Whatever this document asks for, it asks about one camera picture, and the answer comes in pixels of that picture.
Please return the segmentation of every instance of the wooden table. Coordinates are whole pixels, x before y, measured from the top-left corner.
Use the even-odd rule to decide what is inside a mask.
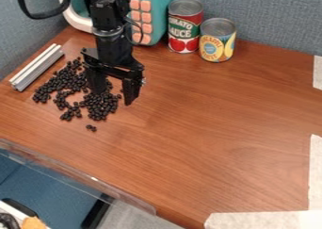
[[[239,41],[230,61],[215,64],[164,43],[135,48],[147,86],[92,133],[85,125],[95,122],[62,122],[52,102],[31,100],[53,71],[94,46],[68,27],[37,54],[53,42],[65,58],[26,91],[10,87],[13,74],[0,85],[0,137],[13,142],[2,146],[23,153],[20,144],[43,164],[74,168],[65,173],[87,184],[77,172],[94,176],[105,182],[94,187],[132,204],[136,197],[186,228],[202,228],[212,212],[307,208],[309,137],[322,135],[313,56]],[[118,93],[120,81],[113,84]]]

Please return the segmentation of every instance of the pile of black beans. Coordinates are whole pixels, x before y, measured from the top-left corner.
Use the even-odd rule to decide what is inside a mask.
[[[47,103],[52,98],[50,93],[57,91],[53,102],[61,111],[66,111],[60,116],[62,121],[71,121],[72,118],[82,118],[81,108],[85,107],[89,118],[94,121],[105,121],[109,113],[118,109],[121,95],[113,95],[111,82],[106,80],[107,90],[102,94],[90,92],[84,69],[81,67],[80,57],[73,62],[67,62],[66,67],[54,72],[52,78],[35,90],[33,100],[36,103]],[[70,104],[66,99],[76,92],[84,92],[84,100]],[[96,132],[96,127],[90,125],[90,130]]]

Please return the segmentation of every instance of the tomato sauce can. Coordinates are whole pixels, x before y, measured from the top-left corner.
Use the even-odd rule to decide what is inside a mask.
[[[169,4],[169,48],[178,53],[197,51],[202,20],[199,0],[173,0]]]
[[[233,56],[236,39],[234,23],[224,18],[212,18],[201,24],[199,42],[201,57],[212,62],[221,62]]]

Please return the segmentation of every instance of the can label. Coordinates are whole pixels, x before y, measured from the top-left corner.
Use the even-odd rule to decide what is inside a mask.
[[[236,33],[229,36],[201,36],[199,47],[201,57],[212,62],[221,62],[233,56]]]
[[[169,16],[169,48],[179,53],[191,53],[199,47],[203,12],[190,17]]]

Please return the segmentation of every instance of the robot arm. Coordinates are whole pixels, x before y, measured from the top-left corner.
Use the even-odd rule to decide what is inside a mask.
[[[63,0],[56,9],[31,14],[24,0],[18,0],[26,16],[31,19],[45,19],[62,13],[71,0]],[[107,76],[122,81],[125,104],[131,105],[139,96],[144,67],[132,57],[133,45],[129,37],[129,0],[85,0],[93,22],[96,48],[83,48],[84,67],[89,86],[95,93],[106,90]]]

